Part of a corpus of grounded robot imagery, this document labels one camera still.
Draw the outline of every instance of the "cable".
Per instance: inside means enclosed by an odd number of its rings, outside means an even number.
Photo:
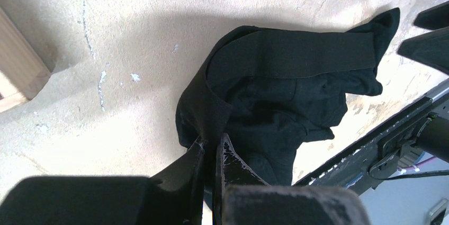
[[[436,170],[436,171],[431,171],[431,172],[422,172],[422,173],[414,173],[414,174],[409,174],[409,175],[400,175],[400,176],[394,176],[394,177],[389,177],[389,178],[376,178],[372,175],[372,171],[376,168],[379,168],[380,166],[382,166],[386,161],[390,160],[390,156],[385,157],[384,159],[382,159],[381,161],[383,161],[380,165],[378,166],[372,166],[369,170],[368,170],[368,175],[370,177],[372,177],[373,179],[377,179],[377,180],[384,180],[384,181],[391,181],[391,180],[398,180],[398,179],[408,179],[408,178],[423,178],[423,177],[432,177],[432,176],[449,176],[449,170]]]
[[[424,177],[432,177],[432,176],[449,176],[449,170],[436,170],[436,171],[431,171],[431,172],[422,172],[422,173],[415,173],[415,174],[409,174],[409,175],[394,176],[394,177],[389,177],[389,178],[376,178],[373,175],[371,175],[371,170],[368,172],[368,174],[373,179],[390,181],[390,180],[408,179],[408,178],[424,178]]]
[[[432,161],[434,161],[434,160],[436,160],[436,159],[438,159],[436,156],[432,156],[432,157],[430,157],[430,158],[428,158],[428,159],[426,159],[426,160],[420,161],[420,162],[418,162],[418,163],[416,163],[416,164],[413,164],[413,165],[411,165],[411,166],[408,166],[408,167],[404,167],[404,168],[398,167],[398,171],[401,173],[401,175],[404,174],[404,173],[407,172],[407,171],[410,171],[410,170],[414,170],[414,171],[416,171],[416,172],[419,172],[419,170],[420,170],[424,165],[426,165],[426,164],[428,164],[428,163],[431,163]]]

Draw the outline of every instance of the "black fabric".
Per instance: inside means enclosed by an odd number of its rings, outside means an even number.
[[[154,220],[145,197],[155,192],[145,177],[30,177],[8,193],[0,224],[145,224]]]
[[[449,2],[420,12],[414,25],[435,31],[403,41],[398,54],[449,75]]]
[[[179,142],[200,135],[214,165],[222,133],[272,185],[290,185],[302,142],[332,139],[345,93],[379,95],[377,66],[399,25],[399,9],[346,33],[239,27],[225,35],[179,99]]]

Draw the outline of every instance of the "white paint speck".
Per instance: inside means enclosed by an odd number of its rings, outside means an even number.
[[[92,57],[95,60],[95,52],[92,48],[91,39],[89,37],[89,27],[87,26],[87,9],[86,9],[86,0],[83,0],[83,27],[84,27],[84,38],[86,38],[87,47],[89,48],[89,51],[91,52]]]
[[[312,185],[314,182],[315,182],[315,180],[316,180],[316,178],[311,178],[312,180],[309,182],[309,185]]]
[[[175,48],[172,50],[172,54],[176,53],[176,51],[178,50],[178,48],[179,48],[179,45],[176,44],[176,45],[175,45]]]
[[[199,143],[198,145],[200,145],[201,151],[204,153],[204,152],[205,152],[205,151],[204,151],[204,143],[201,142],[201,143]]]
[[[47,134],[48,130],[50,130],[50,128],[44,123],[36,125],[36,128],[44,134]]]
[[[407,172],[407,170],[406,170],[406,169],[403,169],[403,168],[401,168],[400,170],[399,170],[399,168],[398,168],[398,171],[399,171],[399,175],[400,175],[400,176],[403,175],[403,174],[405,174],[405,173]]]
[[[98,95],[100,96],[100,106],[101,106],[102,111],[105,111],[105,109],[104,109],[104,99],[103,99],[103,92],[101,89],[101,84],[104,83],[105,77],[106,77],[106,71],[104,70],[101,72],[100,81],[98,82]]]
[[[138,74],[135,74],[135,73],[131,73],[131,79],[132,79],[132,81],[134,81],[134,82],[139,82],[139,81],[142,80],[142,79],[140,78],[140,76],[139,76]]]

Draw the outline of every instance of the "black garment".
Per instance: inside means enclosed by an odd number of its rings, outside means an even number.
[[[398,54],[449,75],[449,2],[420,12],[414,25],[434,31],[403,41]]]
[[[346,33],[241,26],[225,35],[179,99],[179,142],[200,135],[214,167],[223,132],[272,185],[290,185],[302,142],[332,139],[345,93],[379,95],[377,66],[399,25],[399,9]]]

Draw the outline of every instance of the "black plastic part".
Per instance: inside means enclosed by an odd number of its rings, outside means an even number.
[[[233,185],[268,185],[235,152],[227,134],[223,134],[217,148],[215,168],[215,191],[213,202],[214,224],[220,225],[222,199],[225,189]]]
[[[357,195],[338,187],[231,186],[223,199],[226,225],[368,225]]]
[[[430,225],[441,225],[444,221],[444,215],[446,214],[446,209],[443,212],[439,213],[431,222]]]
[[[0,206],[1,225],[200,225],[203,149],[197,142],[152,178],[32,177]]]
[[[449,120],[436,117],[424,125],[416,145],[449,163]]]
[[[415,116],[408,117],[397,129],[389,132],[382,140],[378,142],[378,163],[374,164],[375,170],[371,175],[375,178],[388,178],[396,172],[399,159],[411,152],[411,145],[415,143],[413,139],[414,130],[417,125],[429,114],[431,106]]]
[[[437,30],[449,26],[449,2],[420,12],[413,25],[428,30]]]

